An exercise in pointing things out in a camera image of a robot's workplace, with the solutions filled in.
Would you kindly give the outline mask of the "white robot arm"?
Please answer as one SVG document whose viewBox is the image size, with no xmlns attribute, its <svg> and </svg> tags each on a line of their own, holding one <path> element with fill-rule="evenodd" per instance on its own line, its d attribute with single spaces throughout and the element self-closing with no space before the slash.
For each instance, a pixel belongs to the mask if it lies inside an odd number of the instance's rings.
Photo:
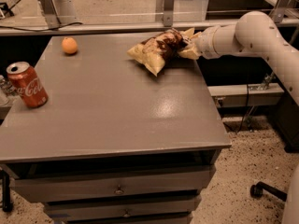
<svg viewBox="0 0 299 224">
<path fill-rule="evenodd" d="M 212 26 L 193 34 L 191 41 L 189 48 L 207 59 L 223 55 L 263 58 L 299 104 L 299 50 L 282 37 L 268 15 L 260 11 L 248 12 L 235 24 Z M 286 193 L 259 182 L 250 188 L 250 195 L 260 198 L 264 191 L 285 202 L 281 224 L 299 224 L 299 166 L 295 168 Z"/>
</svg>

